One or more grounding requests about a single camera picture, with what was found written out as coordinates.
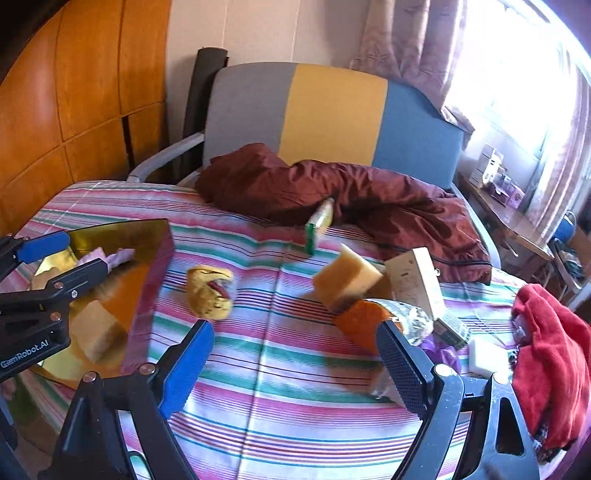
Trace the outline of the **pale yellow sponge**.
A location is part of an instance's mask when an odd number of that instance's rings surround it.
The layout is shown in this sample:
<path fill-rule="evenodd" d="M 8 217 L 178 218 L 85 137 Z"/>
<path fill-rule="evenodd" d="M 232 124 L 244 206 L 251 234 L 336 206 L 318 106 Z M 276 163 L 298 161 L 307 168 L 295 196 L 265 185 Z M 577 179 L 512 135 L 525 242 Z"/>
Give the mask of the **pale yellow sponge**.
<path fill-rule="evenodd" d="M 127 331 L 100 301 L 89 302 L 70 322 L 75 337 L 86 358 L 98 363 L 127 340 Z"/>

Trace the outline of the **white foam block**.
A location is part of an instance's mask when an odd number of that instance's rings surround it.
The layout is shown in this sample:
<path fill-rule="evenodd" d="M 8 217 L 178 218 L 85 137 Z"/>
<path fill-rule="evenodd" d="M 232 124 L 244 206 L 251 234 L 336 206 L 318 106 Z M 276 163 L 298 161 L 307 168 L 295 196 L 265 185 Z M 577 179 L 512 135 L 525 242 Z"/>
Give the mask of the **white foam block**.
<path fill-rule="evenodd" d="M 473 337 L 469 342 L 468 373 L 489 378 L 498 373 L 502 379 L 512 379 L 512 368 L 507 350 L 491 341 Z"/>

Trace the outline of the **pink striped sock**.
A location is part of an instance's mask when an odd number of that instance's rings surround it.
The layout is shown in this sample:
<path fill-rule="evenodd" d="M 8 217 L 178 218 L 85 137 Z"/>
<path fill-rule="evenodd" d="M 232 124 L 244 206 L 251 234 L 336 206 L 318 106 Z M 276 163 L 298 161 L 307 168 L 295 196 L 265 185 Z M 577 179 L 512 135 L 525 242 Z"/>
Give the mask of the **pink striped sock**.
<path fill-rule="evenodd" d="M 115 253 L 106 255 L 104 250 L 99 247 L 93 249 L 88 254 L 84 255 L 77 261 L 77 266 L 89 263 L 93 260 L 100 259 L 107 265 L 108 272 L 114 268 L 131 261 L 134 258 L 135 250 L 132 248 L 119 248 Z"/>

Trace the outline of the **green tea box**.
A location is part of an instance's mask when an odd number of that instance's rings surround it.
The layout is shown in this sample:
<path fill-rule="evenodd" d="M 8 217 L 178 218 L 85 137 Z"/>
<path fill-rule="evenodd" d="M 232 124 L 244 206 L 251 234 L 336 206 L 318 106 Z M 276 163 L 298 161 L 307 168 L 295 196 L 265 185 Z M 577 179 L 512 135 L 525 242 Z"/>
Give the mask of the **green tea box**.
<path fill-rule="evenodd" d="M 466 324 L 451 314 L 434 320 L 434 333 L 455 350 L 466 347 L 471 338 L 471 332 Z"/>

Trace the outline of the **gold maroon tray box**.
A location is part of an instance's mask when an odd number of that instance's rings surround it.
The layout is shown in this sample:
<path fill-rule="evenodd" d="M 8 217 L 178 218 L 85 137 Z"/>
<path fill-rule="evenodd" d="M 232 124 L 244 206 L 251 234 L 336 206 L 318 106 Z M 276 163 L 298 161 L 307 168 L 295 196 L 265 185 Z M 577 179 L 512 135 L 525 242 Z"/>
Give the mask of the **gold maroon tray box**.
<path fill-rule="evenodd" d="M 116 377 L 134 360 L 127 352 L 141 328 L 150 325 L 165 273 L 174 254 L 174 241 L 165 219 L 133 220 L 86 227 L 69 233 L 69 246 L 44 258 L 31 286 L 45 286 L 53 273 L 76 266 L 79 259 L 100 248 L 105 255 L 132 249 L 132 258 L 112 268 L 106 279 L 90 293 L 71 303 L 70 318 L 79 317 L 87 304 L 101 303 L 121 325 L 125 334 L 94 361 L 85 355 L 75 337 L 65 350 L 33 366 L 31 370 L 49 380 L 74 388 L 82 375 L 95 371 L 103 378 Z"/>

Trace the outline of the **beige sock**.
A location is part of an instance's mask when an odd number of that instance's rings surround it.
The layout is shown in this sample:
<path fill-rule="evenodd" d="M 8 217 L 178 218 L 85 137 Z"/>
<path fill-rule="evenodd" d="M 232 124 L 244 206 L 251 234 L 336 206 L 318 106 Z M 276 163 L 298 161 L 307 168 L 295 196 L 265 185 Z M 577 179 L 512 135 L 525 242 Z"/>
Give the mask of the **beige sock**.
<path fill-rule="evenodd" d="M 370 383 L 369 393 L 377 400 L 388 399 L 400 407 L 406 407 L 402 396 L 396 385 L 394 385 L 394 381 L 385 366 L 382 366 L 374 375 Z"/>

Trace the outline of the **yellow crumpled snack bag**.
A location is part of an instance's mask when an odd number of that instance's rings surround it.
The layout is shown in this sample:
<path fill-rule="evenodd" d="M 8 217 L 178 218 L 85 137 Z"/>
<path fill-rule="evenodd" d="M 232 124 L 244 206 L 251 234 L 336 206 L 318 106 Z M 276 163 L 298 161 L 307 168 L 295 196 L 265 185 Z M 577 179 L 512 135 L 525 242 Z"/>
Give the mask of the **yellow crumpled snack bag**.
<path fill-rule="evenodd" d="M 233 274 L 225 268 L 196 265 L 186 271 L 185 293 L 188 307 L 199 319 L 221 321 L 228 318 L 233 302 L 228 286 Z"/>

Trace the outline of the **orange foil snack bag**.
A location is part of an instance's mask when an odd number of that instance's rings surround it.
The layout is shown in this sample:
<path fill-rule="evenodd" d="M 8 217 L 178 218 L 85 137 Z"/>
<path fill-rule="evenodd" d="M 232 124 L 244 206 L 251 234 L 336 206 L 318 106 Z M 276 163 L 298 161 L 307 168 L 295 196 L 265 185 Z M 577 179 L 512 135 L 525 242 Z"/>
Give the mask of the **orange foil snack bag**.
<path fill-rule="evenodd" d="M 377 356 L 377 328 L 387 320 L 392 320 L 413 346 L 419 346 L 433 333 L 433 320 L 422 308 L 395 300 L 358 300 L 334 322 L 350 342 Z"/>

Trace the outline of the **wooden side desk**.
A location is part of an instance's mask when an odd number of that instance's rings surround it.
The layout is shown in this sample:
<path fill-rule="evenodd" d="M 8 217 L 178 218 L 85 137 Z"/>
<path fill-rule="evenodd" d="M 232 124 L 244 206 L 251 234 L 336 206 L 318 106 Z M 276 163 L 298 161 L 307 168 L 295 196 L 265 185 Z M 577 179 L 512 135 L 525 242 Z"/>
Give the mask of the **wooden side desk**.
<path fill-rule="evenodd" d="M 503 206 L 491 195 L 472 185 L 461 173 L 457 186 L 485 225 L 497 247 L 502 269 L 523 280 L 551 263 L 554 255 L 532 222 L 518 210 Z"/>

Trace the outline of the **striped tablecloth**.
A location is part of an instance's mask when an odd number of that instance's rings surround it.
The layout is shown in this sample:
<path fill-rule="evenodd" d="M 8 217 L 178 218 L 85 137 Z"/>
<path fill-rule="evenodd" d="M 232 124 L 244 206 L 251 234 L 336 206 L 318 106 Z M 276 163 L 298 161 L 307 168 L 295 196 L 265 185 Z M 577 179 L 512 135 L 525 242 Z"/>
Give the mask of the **striped tablecloth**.
<path fill-rule="evenodd" d="M 233 273 L 230 315 L 170 426 L 202 479 L 389 479 L 419 428 L 416 416 L 370 395 L 381 364 L 349 342 L 312 295 L 311 278 L 348 246 L 374 264 L 359 228 L 332 227 L 313 256 L 304 233 L 204 204 L 153 184 L 69 186 L 21 228 L 36 237 L 121 220 L 164 218 L 175 252 L 154 307 L 129 335 L 122 368 L 155 361 L 194 323 L 185 275 L 204 264 Z"/>

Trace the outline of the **yellow orange sponge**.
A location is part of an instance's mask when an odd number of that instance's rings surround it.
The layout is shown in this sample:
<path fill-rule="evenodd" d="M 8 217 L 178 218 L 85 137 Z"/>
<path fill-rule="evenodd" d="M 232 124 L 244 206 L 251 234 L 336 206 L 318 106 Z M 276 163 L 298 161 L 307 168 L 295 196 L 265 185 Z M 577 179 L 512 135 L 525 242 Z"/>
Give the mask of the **yellow orange sponge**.
<path fill-rule="evenodd" d="M 315 296 L 329 311 L 342 310 L 363 298 L 383 273 L 345 244 L 334 261 L 312 276 Z"/>

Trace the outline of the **maroon jacket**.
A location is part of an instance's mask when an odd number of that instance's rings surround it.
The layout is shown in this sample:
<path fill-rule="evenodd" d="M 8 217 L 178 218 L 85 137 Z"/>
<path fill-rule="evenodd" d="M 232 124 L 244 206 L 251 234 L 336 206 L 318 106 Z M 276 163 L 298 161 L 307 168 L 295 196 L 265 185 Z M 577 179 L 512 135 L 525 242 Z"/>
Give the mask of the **maroon jacket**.
<path fill-rule="evenodd" d="M 411 176 L 317 160 L 288 165 L 254 143 L 212 159 L 195 189 L 219 209 L 283 226 L 303 226 L 332 200 L 335 224 L 359 227 L 386 259 L 425 247 L 447 283 L 492 279 L 490 256 L 466 203 Z"/>

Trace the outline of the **white product box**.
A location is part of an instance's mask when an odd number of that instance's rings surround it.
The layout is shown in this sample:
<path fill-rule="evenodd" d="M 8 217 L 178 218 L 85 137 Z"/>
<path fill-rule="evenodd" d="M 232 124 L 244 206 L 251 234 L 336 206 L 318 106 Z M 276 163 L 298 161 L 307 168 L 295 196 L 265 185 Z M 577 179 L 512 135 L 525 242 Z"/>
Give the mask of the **white product box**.
<path fill-rule="evenodd" d="M 485 144 L 479 160 L 469 177 L 469 183 L 476 188 L 491 183 L 502 166 L 504 155 L 495 147 Z"/>

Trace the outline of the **grey yellow blue chair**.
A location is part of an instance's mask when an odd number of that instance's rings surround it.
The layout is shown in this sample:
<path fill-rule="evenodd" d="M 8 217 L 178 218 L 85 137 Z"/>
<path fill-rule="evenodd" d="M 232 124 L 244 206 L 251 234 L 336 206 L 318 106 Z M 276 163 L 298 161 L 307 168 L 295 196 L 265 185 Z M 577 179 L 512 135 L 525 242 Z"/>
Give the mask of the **grey yellow blue chair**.
<path fill-rule="evenodd" d="M 205 169 L 215 157 L 254 143 L 288 165 L 317 160 L 370 166 L 438 186 L 466 203 L 493 269 L 500 264 L 486 229 L 453 183 L 462 131 L 417 89 L 353 70 L 295 63 L 224 68 L 213 81 L 204 131 L 150 157 L 129 180 L 144 181 L 199 144 Z"/>

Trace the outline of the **pink curtain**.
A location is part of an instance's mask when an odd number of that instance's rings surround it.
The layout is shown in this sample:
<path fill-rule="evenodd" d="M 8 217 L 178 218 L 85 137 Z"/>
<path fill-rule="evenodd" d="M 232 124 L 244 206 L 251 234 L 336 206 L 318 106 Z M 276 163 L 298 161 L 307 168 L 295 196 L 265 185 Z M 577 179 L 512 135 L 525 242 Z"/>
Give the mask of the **pink curtain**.
<path fill-rule="evenodd" d="M 467 13 L 468 3 L 460 0 L 372 1 L 349 68 L 416 88 L 445 121 L 470 137 L 473 125 L 449 100 Z"/>

